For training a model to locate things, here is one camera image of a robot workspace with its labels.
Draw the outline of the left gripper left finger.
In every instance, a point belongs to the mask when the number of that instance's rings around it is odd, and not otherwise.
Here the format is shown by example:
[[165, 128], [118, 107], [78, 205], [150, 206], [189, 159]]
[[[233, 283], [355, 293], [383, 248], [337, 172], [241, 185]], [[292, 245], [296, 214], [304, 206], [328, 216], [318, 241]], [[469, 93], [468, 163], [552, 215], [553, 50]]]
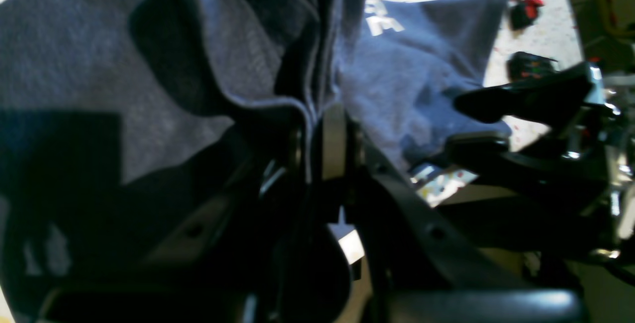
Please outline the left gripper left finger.
[[310, 205], [304, 134], [248, 159], [133, 269], [52, 290], [40, 323], [334, 323], [351, 294], [342, 249]]

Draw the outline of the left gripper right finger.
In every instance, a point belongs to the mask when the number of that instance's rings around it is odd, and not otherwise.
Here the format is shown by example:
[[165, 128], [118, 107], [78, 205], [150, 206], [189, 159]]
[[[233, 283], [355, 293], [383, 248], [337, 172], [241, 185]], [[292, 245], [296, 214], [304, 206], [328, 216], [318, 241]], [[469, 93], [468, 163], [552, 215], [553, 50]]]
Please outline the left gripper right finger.
[[342, 104], [320, 120], [320, 218], [341, 208], [365, 251], [363, 323], [584, 323], [571, 291], [494, 264], [411, 189]]

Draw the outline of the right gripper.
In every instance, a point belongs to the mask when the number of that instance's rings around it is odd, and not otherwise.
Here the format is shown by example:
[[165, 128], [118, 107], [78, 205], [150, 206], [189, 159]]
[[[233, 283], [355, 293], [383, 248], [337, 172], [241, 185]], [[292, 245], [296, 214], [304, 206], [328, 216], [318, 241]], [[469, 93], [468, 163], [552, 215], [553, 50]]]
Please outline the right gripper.
[[597, 65], [582, 62], [456, 97], [454, 108], [476, 121], [517, 117], [549, 130], [518, 150], [498, 131], [449, 138], [449, 160], [477, 179], [443, 202], [442, 215], [482, 248], [598, 264], [632, 284], [634, 115], [609, 88]]

